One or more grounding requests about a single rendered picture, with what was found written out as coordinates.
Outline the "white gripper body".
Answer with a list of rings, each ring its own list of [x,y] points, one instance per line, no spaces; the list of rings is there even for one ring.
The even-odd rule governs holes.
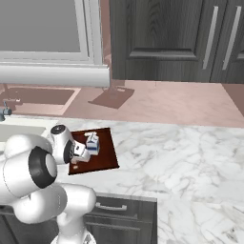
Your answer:
[[[87,149],[78,149],[74,151],[74,157],[78,160],[78,161],[82,161],[82,162],[89,162],[91,159],[91,155],[88,152]]]

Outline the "white and blue milk carton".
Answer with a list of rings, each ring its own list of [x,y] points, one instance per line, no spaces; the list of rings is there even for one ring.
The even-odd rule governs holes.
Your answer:
[[[86,132],[86,148],[91,155],[98,155],[100,150],[99,137],[96,132]]]

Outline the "grey tap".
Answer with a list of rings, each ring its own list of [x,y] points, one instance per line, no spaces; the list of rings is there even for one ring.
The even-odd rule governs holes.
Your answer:
[[[5,116],[6,115],[11,115],[12,114],[12,110],[8,107],[5,107],[4,109],[0,108],[0,121],[4,121],[5,120]]]

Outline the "wide dark wood cabinet door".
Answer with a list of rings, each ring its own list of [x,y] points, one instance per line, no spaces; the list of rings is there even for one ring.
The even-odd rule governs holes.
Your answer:
[[[205,82],[227,0],[110,0],[112,77]],[[219,6],[209,63],[203,70],[214,6]]]

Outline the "narrow dark wood cabinet door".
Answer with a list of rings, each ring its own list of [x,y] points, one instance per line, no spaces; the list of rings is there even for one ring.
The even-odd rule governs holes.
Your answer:
[[[242,12],[229,65],[223,71],[223,60],[234,23],[236,6],[241,6]],[[214,58],[211,83],[244,84],[244,0],[227,0]]]

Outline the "white framed window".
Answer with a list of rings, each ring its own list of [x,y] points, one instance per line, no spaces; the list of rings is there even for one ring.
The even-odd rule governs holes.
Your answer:
[[[0,0],[0,62],[100,65],[99,0]]]

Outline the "dark base cabinet door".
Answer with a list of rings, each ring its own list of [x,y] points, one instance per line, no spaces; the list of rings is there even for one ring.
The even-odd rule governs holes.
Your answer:
[[[0,205],[0,216],[5,224],[10,227],[11,233],[18,244],[51,244],[58,235],[56,219],[37,224],[25,224],[14,215],[11,206]]]

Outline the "white sink basin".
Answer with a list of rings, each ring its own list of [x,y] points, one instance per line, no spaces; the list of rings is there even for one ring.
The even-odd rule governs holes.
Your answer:
[[[46,131],[45,127],[39,126],[20,126],[20,125],[6,125],[0,124],[0,152],[5,149],[7,140],[18,133],[31,133],[43,135]]]

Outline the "white window sill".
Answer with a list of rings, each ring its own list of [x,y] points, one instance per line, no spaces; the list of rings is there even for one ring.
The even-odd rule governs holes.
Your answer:
[[[61,87],[108,87],[108,66],[0,65],[0,83]]]

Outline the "dark plain drawer front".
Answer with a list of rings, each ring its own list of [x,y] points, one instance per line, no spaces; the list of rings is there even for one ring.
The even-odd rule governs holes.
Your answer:
[[[151,223],[127,224],[87,223],[97,244],[157,244],[157,230]]]

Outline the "dark red tray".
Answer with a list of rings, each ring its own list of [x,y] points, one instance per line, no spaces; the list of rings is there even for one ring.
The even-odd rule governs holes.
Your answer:
[[[112,142],[111,129],[90,129],[72,132],[71,134],[77,142],[85,143],[86,132],[97,132],[100,144],[99,153],[98,155],[92,155],[89,162],[78,161],[76,164],[70,164],[69,175],[117,169],[119,165]]]

